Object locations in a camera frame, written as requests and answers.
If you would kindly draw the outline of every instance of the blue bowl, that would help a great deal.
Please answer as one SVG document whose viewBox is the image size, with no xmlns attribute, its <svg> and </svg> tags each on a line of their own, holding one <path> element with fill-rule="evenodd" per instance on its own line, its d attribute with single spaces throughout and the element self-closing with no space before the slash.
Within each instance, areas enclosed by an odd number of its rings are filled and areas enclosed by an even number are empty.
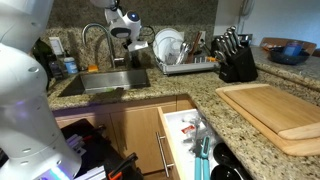
<svg viewBox="0 0 320 180">
<path fill-rule="evenodd" d="M 310 54 L 304 49 L 297 56 L 289 56 L 283 53 L 284 47 L 270 48 L 270 60 L 280 64 L 296 65 L 305 62 Z"/>
</svg>

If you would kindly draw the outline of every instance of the kitchen knife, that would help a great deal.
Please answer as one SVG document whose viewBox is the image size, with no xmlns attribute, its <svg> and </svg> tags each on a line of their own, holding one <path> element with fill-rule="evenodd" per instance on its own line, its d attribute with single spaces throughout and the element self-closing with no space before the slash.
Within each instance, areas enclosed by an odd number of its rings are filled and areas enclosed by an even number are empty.
<svg viewBox="0 0 320 180">
<path fill-rule="evenodd" d="M 236 32 L 236 27 L 231 26 L 230 29 L 232 30 L 233 37 L 236 39 L 237 46 L 240 48 L 244 48 L 244 46 L 240 44 L 240 39 L 239 39 L 238 33 Z"/>
<path fill-rule="evenodd" d="M 232 33 L 231 29 L 229 29 L 229 28 L 227 29 L 227 34 L 230 37 L 231 44 L 237 53 L 238 52 L 237 42 L 236 42 L 235 38 L 233 37 L 233 33 Z"/>
<path fill-rule="evenodd" d="M 224 52 L 224 48 L 223 48 L 223 46 L 221 44 L 221 39 L 220 38 L 216 38 L 216 43 L 217 43 L 219 51 Z"/>
<path fill-rule="evenodd" d="M 233 48 L 233 45 L 231 43 L 230 37 L 228 33 L 224 33 L 224 40 L 226 41 L 227 46 L 229 47 L 229 50 L 232 54 L 237 54 L 237 48 Z"/>
<path fill-rule="evenodd" d="M 222 44 L 222 46 L 224 48 L 224 53 L 226 53 L 228 56 L 231 57 L 232 55 L 231 55 L 230 50 L 229 50 L 229 48 L 227 46 L 227 43 L 226 43 L 226 41 L 224 39 L 221 39 L 221 44 Z"/>
<path fill-rule="evenodd" d="M 224 63 L 224 64 L 227 65 L 227 66 L 229 65 L 229 64 L 227 63 L 227 57 L 226 57 L 226 55 L 225 55 L 223 52 L 221 52 L 221 51 L 214 51 L 214 55 L 215 55 L 215 58 L 219 60 L 219 62 L 222 62 L 222 63 Z"/>
</svg>

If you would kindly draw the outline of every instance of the sponge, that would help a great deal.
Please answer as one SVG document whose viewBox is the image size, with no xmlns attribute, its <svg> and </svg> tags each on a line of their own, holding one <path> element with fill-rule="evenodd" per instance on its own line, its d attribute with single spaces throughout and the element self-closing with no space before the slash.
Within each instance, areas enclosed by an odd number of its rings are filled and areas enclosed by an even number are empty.
<svg viewBox="0 0 320 180">
<path fill-rule="evenodd" d="M 89 65 L 88 72 L 98 72 L 98 66 L 97 65 Z"/>
</svg>

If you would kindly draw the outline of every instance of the drawer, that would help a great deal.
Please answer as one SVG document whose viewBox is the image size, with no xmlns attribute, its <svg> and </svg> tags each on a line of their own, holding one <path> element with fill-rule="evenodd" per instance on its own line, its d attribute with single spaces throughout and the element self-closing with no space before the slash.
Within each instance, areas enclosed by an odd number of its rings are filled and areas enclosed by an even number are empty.
<svg viewBox="0 0 320 180">
<path fill-rule="evenodd" d="M 169 164 L 169 166 L 172 167 L 173 179 L 193 180 L 195 157 L 193 153 L 189 152 L 192 143 L 182 143 L 182 141 L 187 138 L 187 135 L 181 131 L 191 124 L 189 122 L 183 122 L 182 119 L 191 116 L 199 116 L 200 113 L 197 109 L 191 109 L 163 114 L 161 108 L 158 108 L 158 112 L 160 116 L 159 126 L 160 136 L 162 136 L 161 144 L 164 151 L 163 154 L 165 155 L 166 164 Z M 201 124 L 199 132 L 203 129 L 210 129 L 211 147 L 222 141 L 212 128 L 206 128 L 204 124 Z M 213 153 L 211 148 L 209 152 L 210 172 L 213 167 L 217 165 L 212 159 Z"/>
</svg>

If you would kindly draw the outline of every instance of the drawer handle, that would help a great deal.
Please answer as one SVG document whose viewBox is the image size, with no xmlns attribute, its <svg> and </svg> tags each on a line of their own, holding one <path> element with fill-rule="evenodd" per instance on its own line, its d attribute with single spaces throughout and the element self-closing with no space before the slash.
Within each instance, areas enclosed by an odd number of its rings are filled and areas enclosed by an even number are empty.
<svg viewBox="0 0 320 180">
<path fill-rule="evenodd" d="M 174 164 L 167 164 L 166 158 L 165 158 L 165 155 L 164 155 L 164 152 L 163 152 L 163 147 L 162 147 L 162 144 L 161 144 L 161 139 L 164 139 L 166 137 L 165 136 L 161 136 L 160 137 L 159 132 L 156 132 L 156 136 L 157 136 L 158 145 L 159 145 L 159 149 L 160 149 L 160 153 L 161 153 L 161 159 L 162 159 L 163 167 L 164 167 L 164 170 L 166 171 L 166 177 L 170 177 L 168 168 L 174 166 Z"/>
</svg>

